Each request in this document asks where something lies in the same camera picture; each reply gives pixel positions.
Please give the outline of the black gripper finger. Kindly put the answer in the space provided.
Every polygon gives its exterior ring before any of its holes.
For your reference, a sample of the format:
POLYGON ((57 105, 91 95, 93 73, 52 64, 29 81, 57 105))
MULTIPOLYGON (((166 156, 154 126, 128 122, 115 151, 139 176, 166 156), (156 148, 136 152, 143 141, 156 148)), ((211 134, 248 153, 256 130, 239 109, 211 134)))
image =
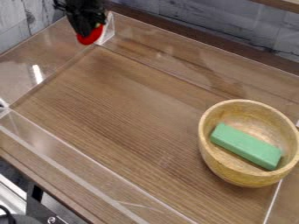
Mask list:
POLYGON ((95 20, 92 14, 88 12, 81 12, 79 14, 68 12, 67 18, 75 32, 81 37, 87 37, 95 28, 95 20))
POLYGON ((103 25, 105 22, 107 22, 107 15, 104 13, 99 13, 93 15, 95 26, 103 25))

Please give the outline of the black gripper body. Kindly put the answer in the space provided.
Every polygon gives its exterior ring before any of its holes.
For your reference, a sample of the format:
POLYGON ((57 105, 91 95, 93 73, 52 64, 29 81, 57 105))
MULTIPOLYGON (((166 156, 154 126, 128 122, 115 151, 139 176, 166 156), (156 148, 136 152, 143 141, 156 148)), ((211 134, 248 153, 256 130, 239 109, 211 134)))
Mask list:
POLYGON ((68 16, 105 15, 105 0, 52 0, 53 8, 68 16))

